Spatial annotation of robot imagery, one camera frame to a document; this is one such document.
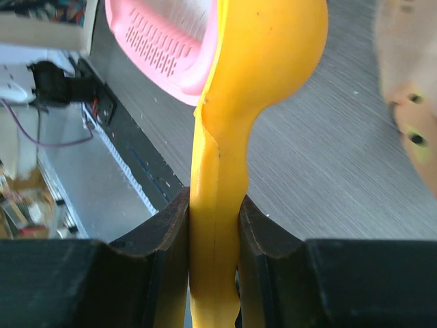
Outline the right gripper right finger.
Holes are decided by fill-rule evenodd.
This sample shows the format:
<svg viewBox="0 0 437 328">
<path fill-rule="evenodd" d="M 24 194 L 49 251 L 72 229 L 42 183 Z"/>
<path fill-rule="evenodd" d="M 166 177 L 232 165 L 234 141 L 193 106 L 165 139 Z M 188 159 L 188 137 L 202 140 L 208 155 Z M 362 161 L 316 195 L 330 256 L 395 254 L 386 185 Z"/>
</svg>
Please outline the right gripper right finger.
<svg viewBox="0 0 437 328">
<path fill-rule="evenodd" d="M 273 264 L 292 253 L 302 241 L 267 217 L 246 196 L 239 214 L 238 264 L 241 327 L 280 327 Z"/>
</svg>

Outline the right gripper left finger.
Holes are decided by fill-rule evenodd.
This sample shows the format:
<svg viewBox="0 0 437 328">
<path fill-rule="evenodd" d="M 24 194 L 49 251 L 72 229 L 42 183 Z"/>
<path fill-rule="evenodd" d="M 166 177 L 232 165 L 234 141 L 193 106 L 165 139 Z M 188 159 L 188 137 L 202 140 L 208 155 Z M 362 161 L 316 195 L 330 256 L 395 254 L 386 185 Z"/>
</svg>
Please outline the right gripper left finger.
<svg viewBox="0 0 437 328">
<path fill-rule="evenodd" d="M 146 259 L 140 327 L 183 327 L 188 291 L 189 188 L 110 246 Z"/>
</svg>

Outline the yellow plastic scoop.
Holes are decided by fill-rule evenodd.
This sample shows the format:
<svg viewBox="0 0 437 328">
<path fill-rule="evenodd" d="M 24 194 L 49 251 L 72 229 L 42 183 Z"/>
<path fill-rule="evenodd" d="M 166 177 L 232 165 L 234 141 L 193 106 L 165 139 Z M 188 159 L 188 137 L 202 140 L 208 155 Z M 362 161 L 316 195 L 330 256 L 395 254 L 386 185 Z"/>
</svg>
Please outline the yellow plastic scoop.
<svg viewBox="0 0 437 328">
<path fill-rule="evenodd" d="M 294 94 L 321 59 L 325 1 L 220 1 L 216 53 L 195 110 L 189 200 L 194 327 L 233 327 L 240 309 L 238 213 L 258 115 Z"/>
</svg>

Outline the pink cat litter bag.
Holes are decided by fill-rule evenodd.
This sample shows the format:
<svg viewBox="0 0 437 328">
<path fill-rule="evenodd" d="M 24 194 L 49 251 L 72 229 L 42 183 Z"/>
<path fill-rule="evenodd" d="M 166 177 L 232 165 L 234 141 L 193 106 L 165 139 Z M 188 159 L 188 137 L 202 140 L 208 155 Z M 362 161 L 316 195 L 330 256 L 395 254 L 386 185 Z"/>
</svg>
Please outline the pink cat litter bag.
<svg viewBox="0 0 437 328">
<path fill-rule="evenodd" d="M 380 93 L 408 158 L 436 193 L 436 1 L 378 1 Z"/>
</svg>

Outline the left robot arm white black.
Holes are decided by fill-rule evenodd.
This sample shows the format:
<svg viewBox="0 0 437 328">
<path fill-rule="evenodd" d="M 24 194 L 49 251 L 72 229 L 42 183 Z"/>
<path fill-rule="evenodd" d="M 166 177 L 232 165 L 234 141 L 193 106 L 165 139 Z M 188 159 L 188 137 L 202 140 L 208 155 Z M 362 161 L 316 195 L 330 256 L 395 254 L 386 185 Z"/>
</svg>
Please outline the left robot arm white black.
<svg viewBox="0 0 437 328">
<path fill-rule="evenodd" d="M 63 50 L 1 45 L 1 104 L 46 110 L 96 105 L 98 82 L 79 70 L 81 57 Z"/>
</svg>

